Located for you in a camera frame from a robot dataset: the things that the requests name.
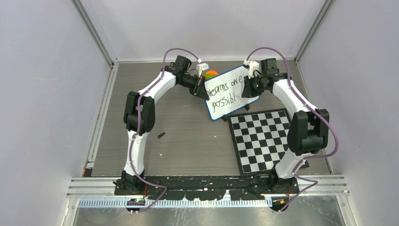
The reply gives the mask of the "blue framed whiteboard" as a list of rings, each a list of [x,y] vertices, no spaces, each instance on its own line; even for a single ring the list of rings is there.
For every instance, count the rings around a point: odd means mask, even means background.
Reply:
[[[260,97],[243,98],[244,76],[248,70],[243,66],[235,67],[214,78],[205,81],[207,109],[212,120],[218,120],[247,104],[257,101]]]

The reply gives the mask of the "black marker cap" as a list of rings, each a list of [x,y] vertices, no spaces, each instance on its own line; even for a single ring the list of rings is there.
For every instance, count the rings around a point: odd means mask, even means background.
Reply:
[[[157,137],[158,138],[161,138],[162,136],[164,136],[166,133],[165,132],[162,132],[162,133],[160,133]]]

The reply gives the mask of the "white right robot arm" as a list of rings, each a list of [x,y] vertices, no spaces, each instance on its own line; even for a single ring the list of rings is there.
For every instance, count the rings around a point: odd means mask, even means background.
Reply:
[[[269,91],[286,107],[291,124],[287,134],[288,149],[269,174],[269,188],[281,193],[292,185],[295,173],[304,162],[325,148],[328,143],[329,112],[312,105],[296,88],[287,73],[281,73],[277,60],[244,60],[248,70],[244,76],[242,98],[253,98]]]

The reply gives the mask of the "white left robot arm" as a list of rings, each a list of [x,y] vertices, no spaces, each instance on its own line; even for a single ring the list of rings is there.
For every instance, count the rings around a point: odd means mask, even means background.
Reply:
[[[121,178],[116,185],[138,195],[144,190],[144,152],[147,137],[156,121],[155,105],[159,99],[175,85],[188,88],[189,93],[198,98],[209,100],[202,73],[209,69],[207,63],[197,60],[195,75],[189,68],[191,60],[177,56],[170,65],[164,66],[159,75],[145,88],[128,93],[123,122],[128,131],[127,161]]]

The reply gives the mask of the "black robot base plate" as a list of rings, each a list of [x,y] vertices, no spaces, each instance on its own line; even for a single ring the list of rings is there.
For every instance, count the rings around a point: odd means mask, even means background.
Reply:
[[[149,176],[142,179],[123,174],[113,182],[115,195],[142,195],[149,200],[257,200],[263,194],[284,197],[299,192],[297,180],[257,176]]]

